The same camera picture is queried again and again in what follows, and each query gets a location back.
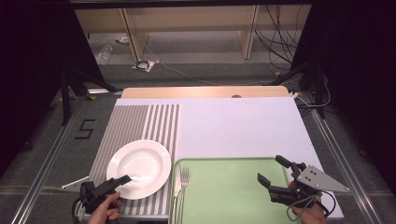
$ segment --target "table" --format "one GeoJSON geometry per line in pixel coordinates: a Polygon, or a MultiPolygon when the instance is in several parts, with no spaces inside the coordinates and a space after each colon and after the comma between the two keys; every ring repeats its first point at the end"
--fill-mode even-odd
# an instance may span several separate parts
{"type": "MultiPolygon", "coordinates": [[[[90,172],[95,185],[106,180],[106,164],[112,155],[139,139],[163,144],[172,163],[187,158],[280,154],[322,169],[293,99],[280,86],[126,89],[116,103],[90,172]]],[[[168,180],[147,198],[123,200],[122,215],[168,219],[170,186],[168,180]]],[[[343,216],[338,206],[332,216],[343,216]]]]}

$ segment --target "robotic arm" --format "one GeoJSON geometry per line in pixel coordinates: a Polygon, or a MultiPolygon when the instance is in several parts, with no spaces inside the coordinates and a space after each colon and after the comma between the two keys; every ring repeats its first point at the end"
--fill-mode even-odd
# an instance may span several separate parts
{"type": "Polygon", "coordinates": [[[291,188],[271,186],[271,181],[258,174],[258,181],[268,189],[273,203],[283,203],[300,208],[312,207],[317,203],[325,210],[325,216],[328,216],[329,211],[318,201],[321,192],[323,190],[350,192],[349,188],[324,174],[313,165],[306,166],[304,163],[290,162],[279,155],[276,156],[276,161],[286,168],[291,168],[294,185],[291,188]]]}
{"type": "MultiPolygon", "coordinates": [[[[79,198],[73,204],[72,212],[73,212],[73,220],[75,223],[79,223],[78,219],[75,215],[75,205],[77,202],[81,202],[82,206],[85,208],[86,213],[91,214],[96,210],[96,208],[105,201],[107,195],[115,193],[116,188],[120,185],[124,185],[130,182],[132,179],[128,176],[122,176],[119,179],[111,178],[98,187],[95,187],[93,182],[85,182],[81,184],[79,198]]],[[[107,220],[107,224],[118,224],[117,220],[107,220]]]]}

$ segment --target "gray carpet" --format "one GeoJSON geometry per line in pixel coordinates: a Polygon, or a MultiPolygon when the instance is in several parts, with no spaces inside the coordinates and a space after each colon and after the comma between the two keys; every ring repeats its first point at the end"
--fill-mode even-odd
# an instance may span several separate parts
{"type": "MultiPolygon", "coordinates": [[[[127,87],[161,87],[161,86],[205,86],[206,81],[219,85],[248,84],[261,85],[264,81],[272,81],[275,76],[268,71],[266,64],[170,64],[172,69],[188,75],[171,71],[156,64],[149,73],[132,69],[131,65],[101,66],[107,83],[119,88],[127,87]]],[[[297,89],[297,81],[286,83],[290,90],[297,89]]],[[[89,88],[96,85],[87,83],[89,88]]],[[[59,95],[53,101],[53,110],[48,112],[32,137],[34,148],[21,152],[11,164],[7,172],[0,179],[0,223],[9,223],[28,186],[35,179],[35,175],[47,156],[62,123],[62,102],[59,95]]],[[[57,161],[52,167],[45,187],[42,189],[35,207],[27,223],[72,223],[70,210],[72,202],[77,198],[75,193],[65,193],[57,190],[64,184],[80,179],[89,174],[96,151],[105,132],[113,106],[119,96],[104,94],[94,100],[84,98],[71,129],[68,132],[64,146],[57,161]],[[94,119],[86,122],[86,128],[92,128],[89,139],[76,139],[87,136],[87,132],[79,130],[84,119],[94,119]]],[[[311,112],[305,114],[301,110],[304,124],[325,173],[345,184],[345,180],[335,163],[311,112]]],[[[359,143],[350,131],[342,115],[332,105],[325,107],[326,122],[347,155],[348,161],[354,168],[359,181],[369,194],[376,210],[385,223],[395,223],[396,200],[388,187],[367,158],[359,153],[359,143]]],[[[335,193],[345,218],[329,220],[329,223],[349,224],[364,223],[361,210],[352,194],[335,193]]]]}

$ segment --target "floor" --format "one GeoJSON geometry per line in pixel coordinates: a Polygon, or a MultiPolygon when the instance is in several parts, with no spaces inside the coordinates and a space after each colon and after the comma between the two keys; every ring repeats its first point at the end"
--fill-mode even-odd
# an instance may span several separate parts
{"type": "MultiPolygon", "coordinates": [[[[134,61],[129,46],[116,42],[116,40],[124,36],[124,34],[90,35],[88,42],[92,46],[92,54],[98,56],[103,46],[109,45],[112,50],[110,58],[106,62],[107,65],[132,67],[134,61]]],[[[284,49],[280,45],[273,45],[273,49],[279,52],[280,55],[285,54],[284,49]]],[[[269,54],[257,36],[254,38],[250,59],[244,60],[235,32],[152,34],[142,59],[154,62],[161,61],[170,68],[177,68],[180,64],[199,65],[213,63],[222,66],[228,66],[228,64],[247,66],[257,63],[268,63],[265,75],[269,79],[274,78],[277,72],[286,73],[287,70],[284,69],[290,66],[284,60],[278,59],[278,56],[269,54]]],[[[101,69],[106,79],[112,78],[109,66],[103,65],[101,69]]],[[[125,73],[123,74],[124,77],[117,81],[122,85],[124,79],[129,78],[129,75],[125,73]]],[[[298,78],[296,76],[293,80],[284,83],[284,85],[291,91],[297,91],[298,78]]],[[[207,83],[202,82],[196,84],[207,85],[207,83]]],[[[302,98],[305,101],[312,101],[312,94],[313,92],[307,92],[302,98]]],[[[75,180],[75,176],[85,176],[86,171],[90,170],[90,163],[84,161],[94,160],[94,149],[98,148],[108,122],[107,119],[103,118],[109,118],[112,106],[119,96],[109,94],[93,98],[82,99],[82,102],[81,99],[77,98],[72,103],[73,108],[78,109],[74,119],[95,119],[96,122],[91,125],[98,131],[92,133],[89,141],[76,141],[76,137],[84,133],[78,131],[80,123],[75,123],[68,127],[69,130],[64,131],[65,137],[62,143],[56,142],[59,134],[62,133],[62,130],[59,130],[63,118],[62,102],[60,101],[60,95],[54,98],[52,111],[49,111],[48,115],[43,119],[42,125],[37,129],[35,136],[32,137],[34,149],[21,152],[0,179],[0,213],[4,214],[4,218],[0,220],[0,223],[9,223],[14,218],[26,193],[29,193],[32,183],[36,181],[35,174],[40,172],[42,164],[51,153],[51,149],[57,147],[57,144],[63,146],[62,151],[54,155],[55,160],[57,158],[58,160],[51,165],[52,169],[44,180],[45,185],[39,191],[40,194],[34,199],[35,206],[33,211],[29,211],[31,213],[26,218],[26,223],[71,223],[71,217],[66,216],[65,212],[60,210],[69,211],[71,203],[76,199],[77,194],[60,190],[60,183],[65,183],[64,181],[67,179],[75,180]],[[76,154],[80,156],[78,158],[70,156],[76,154]]],[[[396,211],[395,197],[391,194],[369,159],[360,154],[359,142],[354,138],[342,115],[338,113],[334,106],[330,105],[325,107],[326,119],[322,120],[318,119],[315,111],[304,108],[304,102],[296,101],[296,104],[301,109],[304,124],[326,173],[344,183],[350,183],[351,180],[346,178],[346,175],[350,175],[352,176],[352,183],[357,181],[358,185],[362,186],[363,189],[362,192],[357,191],[354,194],[335,194],[342,205],[341,207],[346,217],[339,220],[329,220],[329,223],[380,223],[376,221],[375,217],[371,217],[376,215],[379,216],[379,219],[382,219],[381,223],[396,223],[396,215],[394,214],[394,211],[396,211]],[[340,149],[344,153],[347,164],[352,168],[352,174],[345,174],[344,170],[340,168],[343,164],[334,159],[334,155],[339,153],[340,149]],[[367,197],[368,204],[358,202],[362,196],[367,197]]]]}

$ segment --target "metal rail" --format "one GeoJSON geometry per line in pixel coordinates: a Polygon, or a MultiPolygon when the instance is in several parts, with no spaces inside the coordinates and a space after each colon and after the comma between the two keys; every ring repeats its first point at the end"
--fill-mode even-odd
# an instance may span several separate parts
{"type": "Polygon", "coordinates": [[[65,137],[70,129],[71,124],[74,121],[74,117],[76,116],[78,109],[80,108],[84,97],[78,97],[75,101],[76,107],[73,111],[69,121],[66,122],[64,126],[61,127],[55,142],[53,143],[47,158],[44,160],[43,165],[41,166],[40,170],[38,171],[35,180],[33,181],[31,187],[27,191],[26,195],[24,196],[20,206],[17,209],[17,212],[12,219],[12,224],[22,224],[25,223],[27,218],[29,217],[30,213],[33,210],[33,206],[37,201],[37,198],[40,194],[40,190],[43,188],[49,174],[50,170],[55,163],[56,159],[58,158],[59,152],[62,149],[64,144],[65,137]]]}
{"type": "MultiPolygon", "coordinates": [[[[306,98],[310,102],[315,102],[312,95],[306,94],[306,98]]],[[[346,180],[347,185],[351,189],[352,195],[355,198],[355,201],[361,210],[362,215],[367,223],[372,224],[382,224],[383,221],[380,215],[376,212],[375,207],[367,195],[364,187],[361,185],[359,179],[353,172],[347,158],[345,157],[343,150],[338,145],[332,131],[325,119],[322,119],[320,115],[316,112],[316,110],[312,113],[312,116],[318,125],[320,132],[322,133],[330,152],[338,165],[338,168],[341,171],[344,179],[346,180]]]]}

